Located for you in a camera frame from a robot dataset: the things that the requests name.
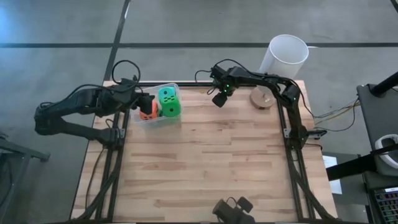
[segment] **round wooden disc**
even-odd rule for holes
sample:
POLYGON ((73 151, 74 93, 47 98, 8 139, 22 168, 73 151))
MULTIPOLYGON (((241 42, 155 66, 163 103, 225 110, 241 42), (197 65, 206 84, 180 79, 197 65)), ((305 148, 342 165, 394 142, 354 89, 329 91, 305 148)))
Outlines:
POLYGON ((255 108, 264 110, 275 103, 275 98, 272 95, 264 94, 258 87, 255 87, 250 93, 250 102, 255 108))

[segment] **butcher block tabletop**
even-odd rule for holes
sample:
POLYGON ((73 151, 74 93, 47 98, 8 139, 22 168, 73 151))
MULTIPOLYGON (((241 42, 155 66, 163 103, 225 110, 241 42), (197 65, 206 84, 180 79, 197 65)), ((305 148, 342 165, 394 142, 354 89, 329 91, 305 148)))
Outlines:
MULTIPOLYGON (((304 82, 297 83, 309 105, 304 82)), ((114 222, 217 222, 212 210, 218 200, 241 196, 254 205, 250 215, 257 222, 297 221, 277 106, 255 109, 249 101, 252 88, 245 87, 219 108, 211 101, 216 91, 209 96, 208 89, 180 87, 183 109, 177 124, 147 129, 129 121, 114 222)), ((303 124, 312 128, 302 99, 300 112, 303 124)), ((93 127, 106 128, 107 118, 113 116, 96 117, 93 127)), ((88 182, 101 150, 96 141, 88 145, 72 218, 85 209, 88 182)), ((336 217, 320 148, 305 145, 302 151, 311 191, 336 217)), ((105 157, 106 150, 88 204, 100 189, 105 157)), ((304 197, 302 205, 306 213, 304 197)))

